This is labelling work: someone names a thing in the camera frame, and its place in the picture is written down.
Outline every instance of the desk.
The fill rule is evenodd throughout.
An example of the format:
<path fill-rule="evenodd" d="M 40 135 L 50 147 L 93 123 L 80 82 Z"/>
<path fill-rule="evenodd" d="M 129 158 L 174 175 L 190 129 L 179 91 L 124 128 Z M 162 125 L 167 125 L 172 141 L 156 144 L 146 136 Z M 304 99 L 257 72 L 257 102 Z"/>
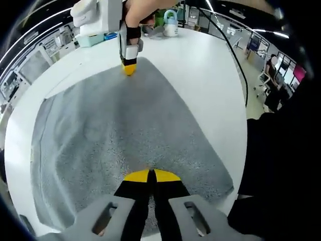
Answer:
<path fill-rule="evenodd" d="M 164 40 L 144 38 L 139 56 L 153 63 L 185 101 L 229 171 L 234 191 L 219 208 L 226 214 L 237 197 L 246 155 L 247 125 L 241 81 L 225 41 L 187 29 Z M 30 156 L 34 124 L 43 99 L 120 64 L 117 39 L 79 48 L 47 69 L 13 111 L 5 143 L 8 186 L 18 214 L 37 235 L 54 231 L 39 223 L 31 190 Z"/>

